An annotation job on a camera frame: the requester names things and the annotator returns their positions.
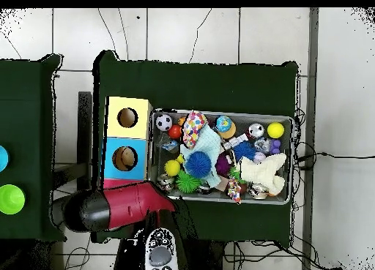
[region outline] blue bowl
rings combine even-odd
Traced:
[[[0,145],[0,172],[2,172],[8,165],[9,154],[7,150]]]

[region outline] remote controller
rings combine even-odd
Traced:
[[[179,270],[176,242],[166,228],[152,231],[146,241],[145,270]]]

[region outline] dark green surface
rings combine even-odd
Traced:
[[[294,116],[294,62],[285,66],[256,64],[174,64],[118,61],[112,51],[101,53],[100,130],[103,134],[106,96],[148,99],[153,108],[198,109],[233,113]],[[103,137],[100,136],[99,147]],[[175,201],[182,235],[191,233],[190,216],[200,239],[277,240],[289,245],[290,203],[283,206]],[[126,228],[98,233],[127,238]]]
[[[0,144],[10,163],[0,186],[14,184],[26,196],[15,215],[0,212],[0,238],[63,240],[49,219],[52,187],[53,97],[51,79],[61,57],[0,61]]]

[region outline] blue box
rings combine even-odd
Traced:
[[[127,146],[135,150],[137,154],[137,163],[135,167],[129,171],[121,171],[117,169],[113,163],[112,156],[114,152],[122,147]],[[146,167],[147,167],[147,141],[136,140],[129,138],[107,138],[107,145],[105,150],[105,167],[104,167],[104,178],[105,179],[135,179],[144,180],[146,179]]]

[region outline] blue spiky ball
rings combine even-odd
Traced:
[[[211,160],[206,153],[196,151],[187,159],[185,170],[194,178],[202,179],[211,171]]]
[[[236,162],[239,162],[239,160],[244,156],[249,160],[253,160],[256,150],[254,147],[252,147],[250,142],[243,141],[233,148],[233,152],[234,156],[236,157]]]

